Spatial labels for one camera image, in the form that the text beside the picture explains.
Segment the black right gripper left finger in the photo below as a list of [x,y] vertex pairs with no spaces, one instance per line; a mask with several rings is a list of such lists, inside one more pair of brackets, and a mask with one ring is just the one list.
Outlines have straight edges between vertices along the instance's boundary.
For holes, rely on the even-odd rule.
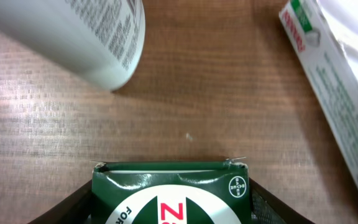
[[29,224],[85,223],[91,215],[93,203],[91,188],[92,180],[89,180],[56,206],[29,222]]

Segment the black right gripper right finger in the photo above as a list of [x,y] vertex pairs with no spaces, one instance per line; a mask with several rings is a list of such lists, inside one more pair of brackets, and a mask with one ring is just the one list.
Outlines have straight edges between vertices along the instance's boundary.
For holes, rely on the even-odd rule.
[[250,183],[251,220],[256,224],[314,224],[253,179]]

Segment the green round-logo carton box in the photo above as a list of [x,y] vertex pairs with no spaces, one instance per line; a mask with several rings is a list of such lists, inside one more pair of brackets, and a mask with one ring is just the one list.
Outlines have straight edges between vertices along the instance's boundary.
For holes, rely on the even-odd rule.
[[107,162],[93,169],[91,223],[252,223],[241,162]]

